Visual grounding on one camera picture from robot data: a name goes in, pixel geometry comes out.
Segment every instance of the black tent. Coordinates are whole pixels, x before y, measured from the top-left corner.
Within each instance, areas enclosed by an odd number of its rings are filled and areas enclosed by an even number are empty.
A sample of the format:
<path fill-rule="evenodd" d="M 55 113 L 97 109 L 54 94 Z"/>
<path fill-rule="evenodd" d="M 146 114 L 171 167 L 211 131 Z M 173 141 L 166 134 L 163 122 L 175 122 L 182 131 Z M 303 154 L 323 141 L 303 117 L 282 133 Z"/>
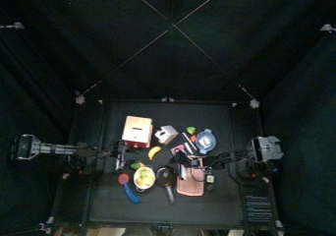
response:
<path fill-rule="evenodd" d="M 47 220 L 58 181 L 53 159 L 9 164 L 13 138 L 66 144 L 89 102 L 171 98 L 261 102 L 286 154 L 282 222 L 335 235 L 336 32 L 321 30 L 335 9 L 335 0 L 0 0 L 0 232 Z"/>

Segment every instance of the orange box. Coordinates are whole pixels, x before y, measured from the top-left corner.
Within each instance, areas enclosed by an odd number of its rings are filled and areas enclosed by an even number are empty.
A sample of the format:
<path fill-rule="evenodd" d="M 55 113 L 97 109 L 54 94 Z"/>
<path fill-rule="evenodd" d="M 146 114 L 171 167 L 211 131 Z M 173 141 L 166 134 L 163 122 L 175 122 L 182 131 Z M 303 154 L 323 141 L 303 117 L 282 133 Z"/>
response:
<path fill-rule="evenodd" d="M 135 148 L 149 148 L 153 136 L 153 119 L 137 116 L 126 118 L 123 140 Z"/>

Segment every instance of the metal bracket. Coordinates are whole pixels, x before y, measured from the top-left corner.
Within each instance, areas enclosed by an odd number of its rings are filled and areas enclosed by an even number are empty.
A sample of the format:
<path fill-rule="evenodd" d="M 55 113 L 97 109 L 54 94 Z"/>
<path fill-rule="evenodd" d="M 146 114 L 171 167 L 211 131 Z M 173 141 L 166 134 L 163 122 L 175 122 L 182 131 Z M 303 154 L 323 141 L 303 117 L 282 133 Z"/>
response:
<path fill-rule="evenodd" d="M 173 233 L 174 227 L 170 224 L 158 224 L 155 225 L 155 230 L 170 235 Z"/>

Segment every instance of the green object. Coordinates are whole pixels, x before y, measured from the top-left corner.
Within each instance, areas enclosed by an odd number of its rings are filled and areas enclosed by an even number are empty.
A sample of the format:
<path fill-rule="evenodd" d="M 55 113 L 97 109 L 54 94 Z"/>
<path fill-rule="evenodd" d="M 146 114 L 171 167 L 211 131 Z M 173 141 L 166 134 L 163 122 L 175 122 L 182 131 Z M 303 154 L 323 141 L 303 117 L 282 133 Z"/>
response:
<path fill-rule="evenodd" d="M 146 178 L 146 177 L 147 177 L 147 171 L 143 170 L 143 171 L 141 172 L 141 178 Z"/>
<path fill-rule="evenodd" d="M 187 131 L 189 131 L 189 133 L 190 133 L 191 135 L 194 135 L 195 132 L 197 132 L 197 127 L 189 127 L 189 128 L 187 128 Z"/>
<path fill-rule="evenodd" d="M 135 162 L 133 165 L 131 165 L 131 168 L 134 169 L 134 170 L 137 170 L 138 168 L 141 168 L 141 167 L 143 167 L 145 166 L 145 164 L 139 161 L 139 162 Z"/>

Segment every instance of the yellow banana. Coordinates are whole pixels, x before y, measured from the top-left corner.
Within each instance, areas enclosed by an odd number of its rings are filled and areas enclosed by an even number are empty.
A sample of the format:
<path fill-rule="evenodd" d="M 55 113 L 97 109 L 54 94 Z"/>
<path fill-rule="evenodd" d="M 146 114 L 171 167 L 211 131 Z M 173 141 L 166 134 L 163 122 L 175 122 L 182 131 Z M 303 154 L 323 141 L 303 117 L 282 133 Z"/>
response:
<path fill-rule="evenodd" d="M 149 158 L 150 158 L 151 160 L 153 160 L 154 155 L 155 155 L 159 151 L 162 151 L 162 147 L 161 147 L 161 146 L 157 146 L 157 147 L 154 147 L 154 148 L 151 149 L 151 151 L 150 151 L 150 153 L 149 153 Z"/>

